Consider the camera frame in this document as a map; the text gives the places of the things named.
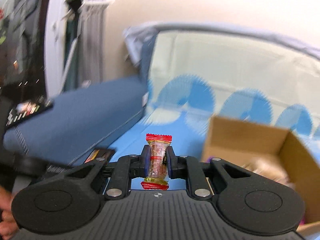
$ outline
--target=open cardboard box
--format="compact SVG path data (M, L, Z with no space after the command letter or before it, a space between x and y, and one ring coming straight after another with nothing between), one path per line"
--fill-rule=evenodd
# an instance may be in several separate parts
M298 138L286 129L211 118L202 162L219 157L243 166L257 156L281 165L303 198L306 224L297 231L303 236L320 232L320 168Z

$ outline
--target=blue fabric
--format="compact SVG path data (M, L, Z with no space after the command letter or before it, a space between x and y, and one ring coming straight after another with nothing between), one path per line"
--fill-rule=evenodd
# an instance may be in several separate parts
M66 92L54 99L53 109L8 130L4 147L79 165L97 143L108 146L137 123L146 92L137 75Z
M320 125L318 126L317 130L315 131L313 138L315 140L320 140Z
M234 92L223 104L219 115L270 124L272 106L267 97L256 89L243 89Z
M188 108L213 113L215 98L211 87L195 75L180 75L169 81L158 95L155 107Z
M276 126L296 130L301 135L310 135L312 120L308 109L300 104L287 107L276 121Z

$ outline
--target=metal screw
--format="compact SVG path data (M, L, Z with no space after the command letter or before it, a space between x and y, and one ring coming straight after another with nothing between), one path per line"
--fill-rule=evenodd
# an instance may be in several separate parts
M195 191L195 194L198 196L198 197L207 197L210 195L210 191L205 189L205 188L200 188L200 189L197 189Z
M106 193L110 197L119 197L122 194L122 190L118 188L111 188L108 189Z

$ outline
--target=candy wrapper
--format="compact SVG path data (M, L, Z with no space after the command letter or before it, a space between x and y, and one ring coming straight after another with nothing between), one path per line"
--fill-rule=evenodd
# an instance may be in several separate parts
M150 168L148 177L141 185L144 189L167 190L169 185L166 180L168 171L165 150L172 142L172 136L147 133L146 140L151 147Z

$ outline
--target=human hand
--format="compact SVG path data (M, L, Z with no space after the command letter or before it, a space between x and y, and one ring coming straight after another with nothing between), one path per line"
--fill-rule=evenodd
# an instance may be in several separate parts
M9 240L19 230L11 213L11 202L13 196L0 186L0 210L2 211L2 221L0 223L0 236L3 240Z

